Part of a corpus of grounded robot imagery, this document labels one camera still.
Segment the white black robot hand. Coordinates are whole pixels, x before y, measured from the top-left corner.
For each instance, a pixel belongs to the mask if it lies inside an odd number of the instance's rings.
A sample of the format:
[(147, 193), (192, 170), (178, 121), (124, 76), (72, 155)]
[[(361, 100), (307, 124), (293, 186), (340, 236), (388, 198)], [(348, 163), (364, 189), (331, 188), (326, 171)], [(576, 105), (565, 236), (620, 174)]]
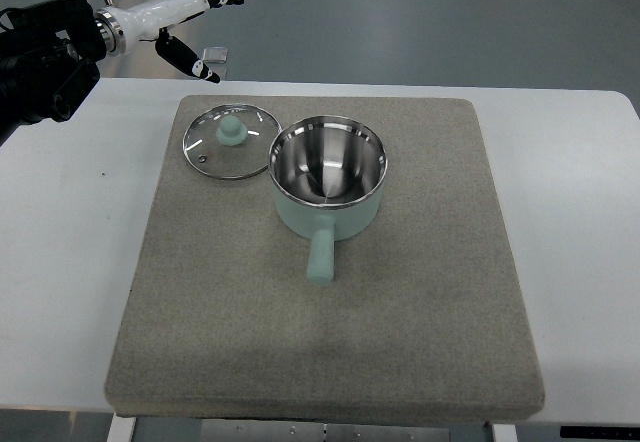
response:
[(95, 20), (109, 56), (124, 56), (139, 43), (151, 42), (156, 53), (182, 74), (218, 83), (220, 76), (169, 30), (210, 9), (243, 3), (244, 0), (152, 0), (129, 9), (105, 7), (95, 13)]

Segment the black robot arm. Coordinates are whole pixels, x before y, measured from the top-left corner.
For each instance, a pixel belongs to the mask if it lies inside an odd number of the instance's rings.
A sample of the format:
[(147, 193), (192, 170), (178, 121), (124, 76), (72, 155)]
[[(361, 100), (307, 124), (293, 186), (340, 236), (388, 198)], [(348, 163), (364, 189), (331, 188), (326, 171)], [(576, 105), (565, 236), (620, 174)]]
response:
[(5, 10), (1, 32), (1, 141), (20, 126), (69, 120), (100, 79), (107, 46), (87, 0)]

